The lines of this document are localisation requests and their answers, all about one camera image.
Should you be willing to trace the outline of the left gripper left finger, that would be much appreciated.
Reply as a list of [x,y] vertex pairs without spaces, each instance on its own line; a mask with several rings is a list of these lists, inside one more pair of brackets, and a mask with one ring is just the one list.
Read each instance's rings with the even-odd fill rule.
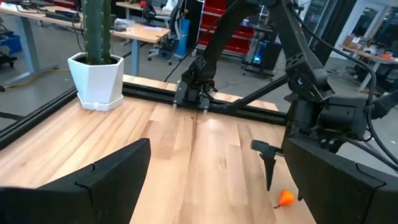
[[38,188],[1,187],[1,223],[129,223],[150,158],[141,138]]

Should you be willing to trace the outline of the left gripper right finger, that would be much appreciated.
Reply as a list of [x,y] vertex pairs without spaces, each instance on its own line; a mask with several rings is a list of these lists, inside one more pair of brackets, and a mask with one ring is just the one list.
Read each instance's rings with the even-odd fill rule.
[[290,174],[317,223],[397,223],[397,177],[326,151],[283,141]]

